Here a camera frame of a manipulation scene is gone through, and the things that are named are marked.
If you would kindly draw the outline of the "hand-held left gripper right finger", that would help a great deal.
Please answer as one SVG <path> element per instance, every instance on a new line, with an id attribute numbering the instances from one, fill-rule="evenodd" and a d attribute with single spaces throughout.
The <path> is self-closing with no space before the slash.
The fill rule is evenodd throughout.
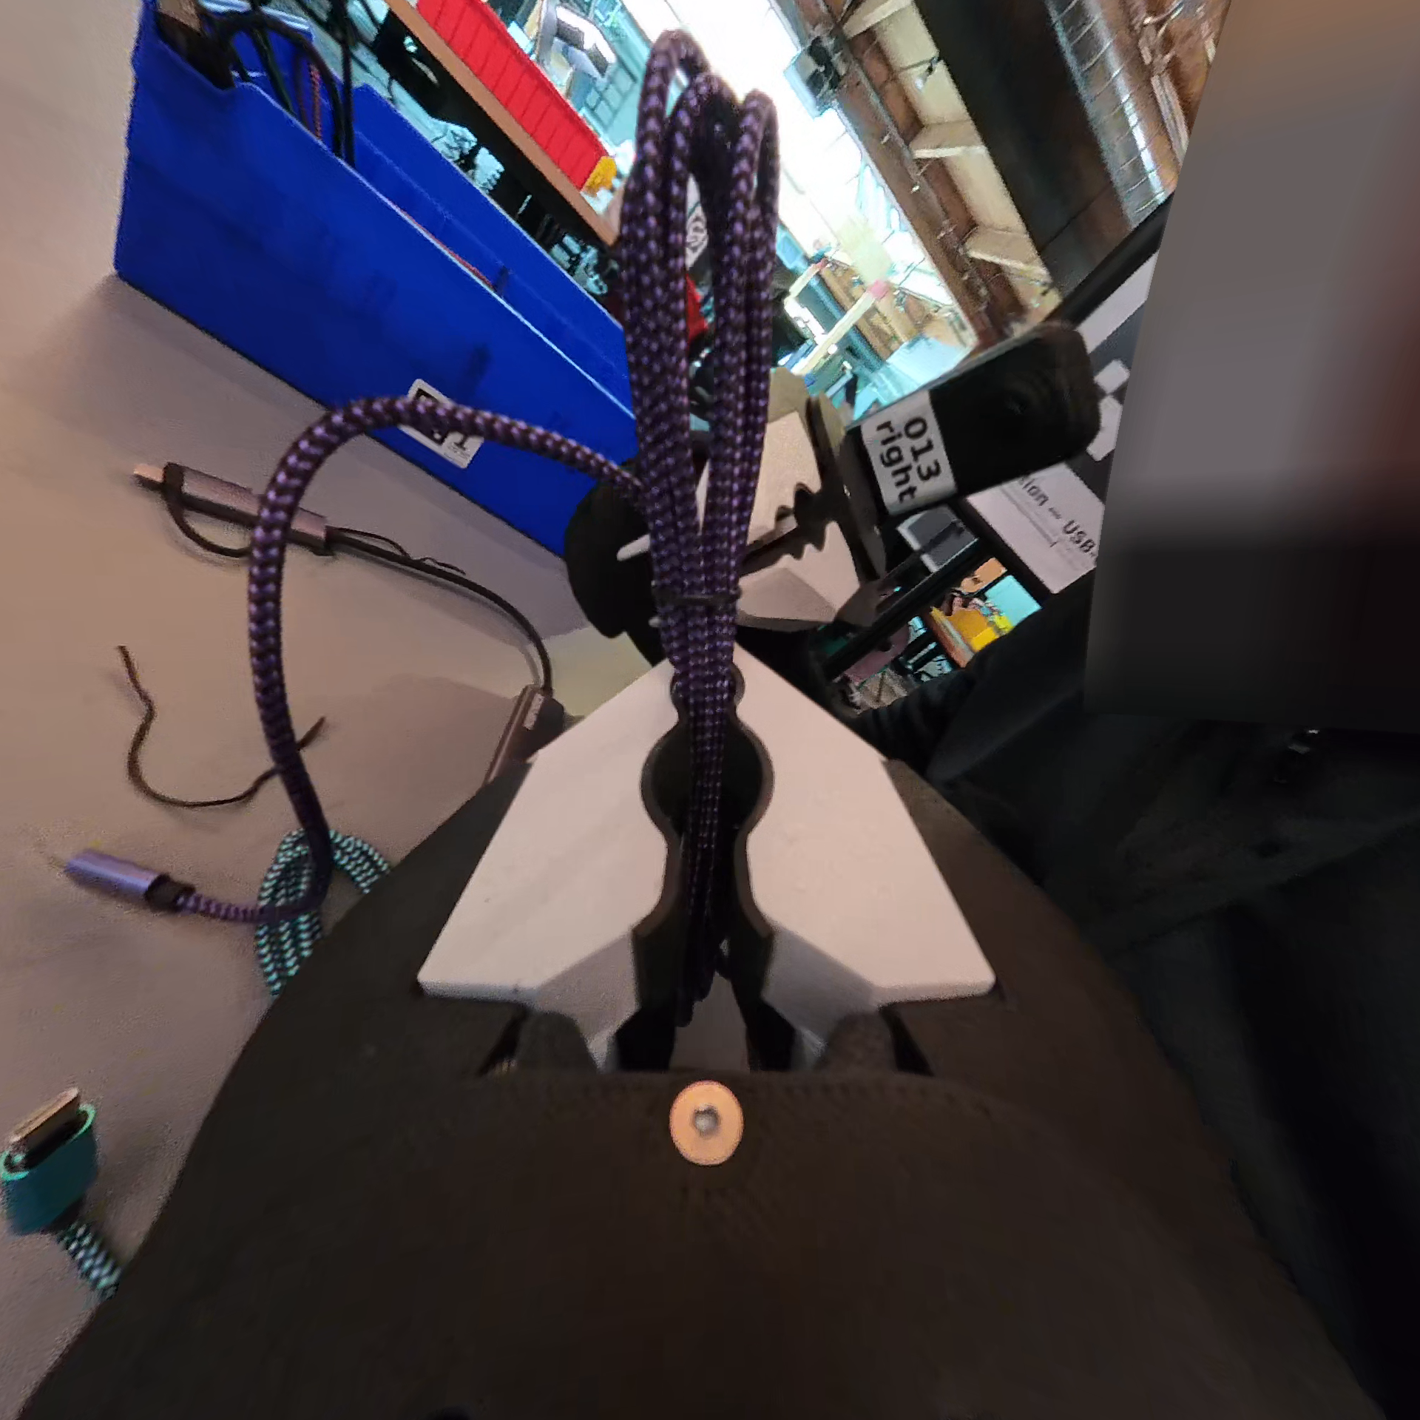
<path id="1" fill-rule="evenodd" d="M 734 975 L 773 1068 L 817 1060 L 847 1017 L 998 984 L 888 760 L 746 651 L 736 725 L 761 796 L 736 847 Z"/>

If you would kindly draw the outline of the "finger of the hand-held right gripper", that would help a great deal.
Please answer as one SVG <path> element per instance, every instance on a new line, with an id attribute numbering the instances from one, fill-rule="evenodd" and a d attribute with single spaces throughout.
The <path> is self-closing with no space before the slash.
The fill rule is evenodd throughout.
<path id="1" fill-rule="evenodd" d="M 831 399 L 790 370 L 770 375 L 770 421 L 754 493 L 754 544 L 846 541 L 839 453 L 846 424 Z"/>
<path id="2" fill-rule="evenodd" d="M 738 624 L 765 630 L 803 630 L 837 618 L 861 578 L 846 541 L 809 544 L 739 578 Z"/>

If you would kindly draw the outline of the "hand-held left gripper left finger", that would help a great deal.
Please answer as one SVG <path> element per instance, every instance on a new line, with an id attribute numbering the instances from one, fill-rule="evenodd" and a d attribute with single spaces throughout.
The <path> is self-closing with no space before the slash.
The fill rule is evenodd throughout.
<path id="1" fill-rule="evenodd" d="M 418 972 L 425 994 L 572 1019 L 607 1066 L 618 1031 L 682 984 L 682 864 L 646 804 L 677 727 L 661 662 L 531 759 Z"/>

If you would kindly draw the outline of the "grey usb adapter hub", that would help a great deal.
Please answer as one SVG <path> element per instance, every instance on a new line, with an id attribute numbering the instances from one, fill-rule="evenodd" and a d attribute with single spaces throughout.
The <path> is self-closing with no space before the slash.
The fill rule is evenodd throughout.
<path id="1" fill-rule="evenodd" d="M 229 561 L 247 561 L 251 558 L 251 544 L 232 546 L 217 542 L 200 532 L 192 524 L 190 515 L 195 514 L 234 527 L 256 531 L 259 515 L 257 492 L 178 463 L 137 466 L 134 476 L 143 487 L 159 493 L 171 522 L 203 553 Z M 575 718 L 557 698 L 553 662 L 543 635 L 535 629 L 531 618 L 503 593 L 476 581 L 452 563 L 415 556 L 391 537 L 366 529 L 335 526 L 313 512 L 301 510 L 296 514 L 290 539 L 295 546 L 306 549 L 313 556 L 356 556 L 383 564 L 405 576 L 454 588 L 498 610 L 499 615 L 508 618 L 523 634 L 536 673 L 535 679 L 516 698 L 514 708 L 491 757 L 487 779 L 494 779 L 504 771 L 528 762 L 575 725 Z"/>

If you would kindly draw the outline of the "person's right forearm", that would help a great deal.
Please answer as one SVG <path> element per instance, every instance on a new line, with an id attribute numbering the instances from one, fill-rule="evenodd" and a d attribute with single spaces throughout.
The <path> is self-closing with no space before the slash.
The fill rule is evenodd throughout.
<path id="1" fill-rule="evenodd" d="M 966 668 L 849 725 L 944 796 L 1030 806 L 1086 757 L 1084 673 L 1084 634 L 1047 627 L 1040 615 Z"/>

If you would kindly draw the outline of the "white printed sign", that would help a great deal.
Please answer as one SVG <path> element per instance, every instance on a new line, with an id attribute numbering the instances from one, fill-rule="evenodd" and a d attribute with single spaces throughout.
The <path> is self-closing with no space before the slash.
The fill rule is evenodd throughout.
<path id="1" fill-rule="evenodd" d="M 1121 257 L 1064 313 L 1079 328 L 1094 370 L 1094 439 L 1062 463 L 961 500 L 964 520 L 1038 595 L 1057 595 L 1096 569 L 1113 453 L 1158 253 L 1153 247 Z"/>

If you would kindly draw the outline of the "wooden table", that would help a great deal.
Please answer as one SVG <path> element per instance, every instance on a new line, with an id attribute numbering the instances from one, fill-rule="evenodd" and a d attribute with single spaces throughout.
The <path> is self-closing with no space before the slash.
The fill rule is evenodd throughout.
<path id="1" fill-rule="evenodd" d="M 391 1 L 388 10 L 408 37 L 437 69 L 455 86 L 477 118 L 474 132 L 489 142 L 530 192 L 555 199 L 563 223 L 584 233 L 589 240 L 611 247 L 616 242 L 616 225 L 597 211 L 585 191 L 577 191 L 565 176 L 547 159 L 528 133 L 506 113 L 506 108 L 479 83 L 467 66 L 437 35 L 416 8 L 418 3 Z"/>

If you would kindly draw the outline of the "black thread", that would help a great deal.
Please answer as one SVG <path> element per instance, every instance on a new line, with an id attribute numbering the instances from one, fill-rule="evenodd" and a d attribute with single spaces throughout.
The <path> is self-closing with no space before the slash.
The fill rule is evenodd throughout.
<path id="1" fill-rule="evenodd" d="M 129 784 L 137 791 L 137 794 L 146 799 L 148 803 L 159 804 L 170 810 L 178 811 L 215 811 L 225 808 L 239 808 L 251 804 L 256 796 L 273 781 L 278 779 L 279 772 L 276 767 L 268 767 L 259 772 L 254 781 L 241 789 L 239 793 L 230 793 L 224 796 L 210 796 L 210 798 L 186 798 L 173 793 L 166 793 L 151 782 L 146 769 L 144 769 L 144 750 L 149 744 L 151 732 L 156 725 L 158 718 L 158 706 L 146 688 L 144 681 L 139 676 L 137 662 L 131 652 L 131 649 L 124 644 L 117 646 L 117 654 L 121 659 L 121 666 L 124 669 L 124 676 L 129 683 L 131 693 L 136 698 L 141 717 L 136 723 L 136 730 L 131 737 L 124 769 L 129 779 Z"/>

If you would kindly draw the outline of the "red plastic bin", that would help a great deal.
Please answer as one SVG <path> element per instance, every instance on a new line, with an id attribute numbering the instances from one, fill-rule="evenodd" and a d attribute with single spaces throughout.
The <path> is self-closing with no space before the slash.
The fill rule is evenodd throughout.
<path id="1" fill-rule="evenodd" d="M 418 1 L 416 8 L 565 179 L 585 191 L 609 154 L 498 12 L 486 1 Z"/>

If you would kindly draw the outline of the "blue plastic bin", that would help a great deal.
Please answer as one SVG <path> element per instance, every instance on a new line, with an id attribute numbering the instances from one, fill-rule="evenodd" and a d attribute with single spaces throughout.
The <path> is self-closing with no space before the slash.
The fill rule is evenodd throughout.
<path id="1" fill-rule="evenodd" d="M 357 164 L 251 74 L 214 83 L 141 3 L 114 269 L 325 407 L 428 395 L 572 438 L 636 434 L 624 333 L 386 98 L 354 93 Z"/>

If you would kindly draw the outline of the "silver ventilation duct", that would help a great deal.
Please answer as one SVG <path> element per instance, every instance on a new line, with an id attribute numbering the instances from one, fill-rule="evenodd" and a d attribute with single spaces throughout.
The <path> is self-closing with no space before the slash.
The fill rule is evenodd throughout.
<path id="1" fill-rule="evenodd" d="M 1186 133 L 1170 81 L 1153 64 L 1135 3 L 1049 1 L 1045 10 L 1113 192 L 1138 228 L 1179 186 Z"/>

